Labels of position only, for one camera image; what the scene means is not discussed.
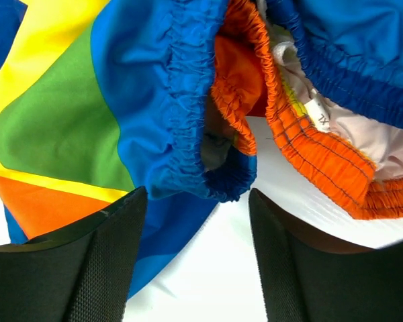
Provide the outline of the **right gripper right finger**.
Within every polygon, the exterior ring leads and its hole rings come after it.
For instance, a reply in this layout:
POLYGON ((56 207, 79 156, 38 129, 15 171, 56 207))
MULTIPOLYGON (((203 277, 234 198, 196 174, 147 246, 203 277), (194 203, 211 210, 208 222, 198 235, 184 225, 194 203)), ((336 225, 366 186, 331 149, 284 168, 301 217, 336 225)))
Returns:
POLYGON ((249 212, 269 321, 403 321, 403 241, 380 249, 345 241, 258 189, 249 212))

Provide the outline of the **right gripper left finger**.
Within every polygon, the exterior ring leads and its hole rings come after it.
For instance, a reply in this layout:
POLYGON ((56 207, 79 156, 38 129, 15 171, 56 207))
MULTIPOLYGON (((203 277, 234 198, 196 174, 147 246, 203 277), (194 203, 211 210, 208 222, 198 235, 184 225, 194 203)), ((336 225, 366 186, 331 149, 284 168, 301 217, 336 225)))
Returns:
POLYGON ((0 321, 121 321, 146 204, 139 188, 25 244, 0 246, 0 321))

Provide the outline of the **rainbow striped shorts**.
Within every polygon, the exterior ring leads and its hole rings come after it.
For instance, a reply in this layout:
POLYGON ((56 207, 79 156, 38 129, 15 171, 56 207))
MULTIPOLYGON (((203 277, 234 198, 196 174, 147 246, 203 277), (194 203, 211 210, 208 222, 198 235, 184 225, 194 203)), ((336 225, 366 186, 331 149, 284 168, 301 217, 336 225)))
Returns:
POLYGON ((403 1, 0 1, 15 243, 144 186, 136 294, 254 183, 248 116, 352 218, 403 217, 403 1))

